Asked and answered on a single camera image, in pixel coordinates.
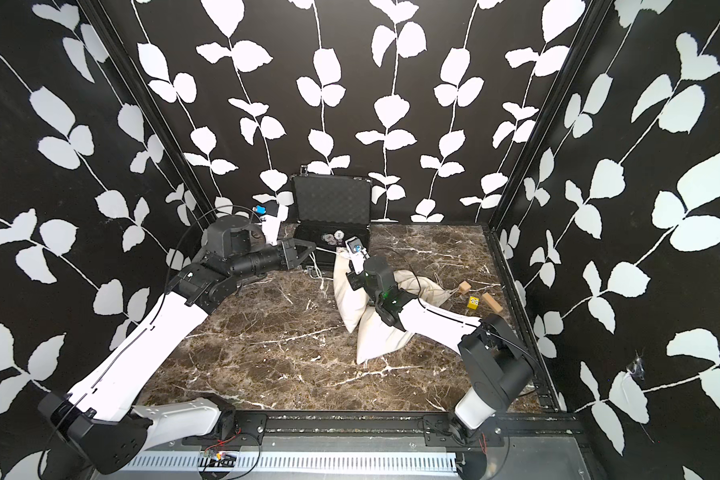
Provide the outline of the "open black poker chip case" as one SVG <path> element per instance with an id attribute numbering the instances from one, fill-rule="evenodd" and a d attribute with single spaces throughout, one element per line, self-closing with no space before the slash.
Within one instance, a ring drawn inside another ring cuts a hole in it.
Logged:
<path id="1" fill-rule="evenodd" d="M 370 246 L 369 178 L 304 173 L 291 181 L 297 219 L 294 237 L 316 245 L 319 267 L 333 267 L 336 249 L 349 238 Z"/>

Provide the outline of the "black front mounting rail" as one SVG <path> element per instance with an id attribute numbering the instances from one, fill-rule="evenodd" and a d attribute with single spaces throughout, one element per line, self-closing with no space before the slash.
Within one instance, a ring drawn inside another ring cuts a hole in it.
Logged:
<path id="1" fill-rule="evenodd" d="M 265 411 L 224 413 L 224 438 L 235 433 L 268 436 L 414 437 L 428 447 L 472 449 L 503 446 L 511 438 L 572 437 L 584 430 L 572 414 L 507 413 L 490 417 L 470 430 L 447 412 L 394 411 Z"/>

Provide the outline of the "long wooden block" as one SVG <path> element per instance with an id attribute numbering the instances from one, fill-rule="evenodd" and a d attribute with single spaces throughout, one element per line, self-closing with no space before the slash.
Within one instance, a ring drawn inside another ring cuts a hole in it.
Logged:
<path id="1" fill-rule="evenodd" d="M 501 303 L 496 300 L 490 293 L 485 292 L 481 295 L 482 300 L 485 304 L 496 314 L 500 314 L 504 308 Z"/>

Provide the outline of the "small wooden cube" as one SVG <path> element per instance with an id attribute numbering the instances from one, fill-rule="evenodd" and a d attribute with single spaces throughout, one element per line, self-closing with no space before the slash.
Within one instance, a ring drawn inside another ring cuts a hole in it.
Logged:
<path id="1" fill-rule="evenodd" d="M 467 281 L 462 281 L 458 286 L 461 295 L 468 294 L 471 291 L 471 285 Z"/>

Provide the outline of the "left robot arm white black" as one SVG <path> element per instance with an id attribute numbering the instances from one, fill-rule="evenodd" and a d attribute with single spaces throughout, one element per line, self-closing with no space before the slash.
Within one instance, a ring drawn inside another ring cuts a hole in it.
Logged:
<path id="1" fill-rule="evenodd" d="M 65 395 L 47 395 L 39 411 L 55 434 L 94 470 L 112 474 L 142 451 L 174 440 L 225 442 L 237 432 L 235 408 L 220 398 L 157 407 L 134 402 L 174 349 L 249 279 L 288 271 L 310 257 L 314 243 L 275 239 L 252 246 L 260 226 L 225 215 L 202 233 L 200 249 L 178 272 L 169 272 L 156 306 L 136 329 Z"/>

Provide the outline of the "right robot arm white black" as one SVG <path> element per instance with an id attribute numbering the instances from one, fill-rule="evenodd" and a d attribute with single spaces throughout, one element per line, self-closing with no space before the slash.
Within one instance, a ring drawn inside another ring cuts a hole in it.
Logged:
<path id="1" fill-rule="evenodd" d="M 454 414 L 466 430 L 507 411 L 534 376 L 537 360 L 503 317 L 443 309 L 449 298 L 443 288 L 409 270 L 393 270 L 383 256 L 341 250 L 333 280 L 342 321 L 358 332 L 357 363 L 398 351 L 416 335 L 460 356 L 470 388 Z"/>

